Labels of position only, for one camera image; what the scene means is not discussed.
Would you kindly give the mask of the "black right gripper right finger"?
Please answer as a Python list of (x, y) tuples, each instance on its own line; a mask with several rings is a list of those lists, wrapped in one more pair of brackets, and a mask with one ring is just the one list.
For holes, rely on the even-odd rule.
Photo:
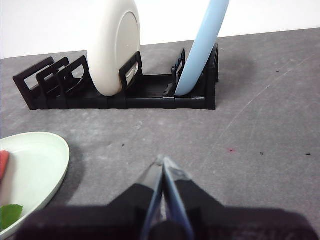
[(315, 230), (299, 213), (223, 205), (168, 157), (163, 158), (163, 174), (170, 218), (190, 240), (315, 239)]

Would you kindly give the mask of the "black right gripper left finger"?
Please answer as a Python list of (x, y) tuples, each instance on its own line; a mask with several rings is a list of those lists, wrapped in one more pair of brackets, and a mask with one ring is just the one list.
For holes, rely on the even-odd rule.
[(38, 210), (19, 228), (18, 240), (144, 240), (162, 198), (164, 157), (107, 205)]

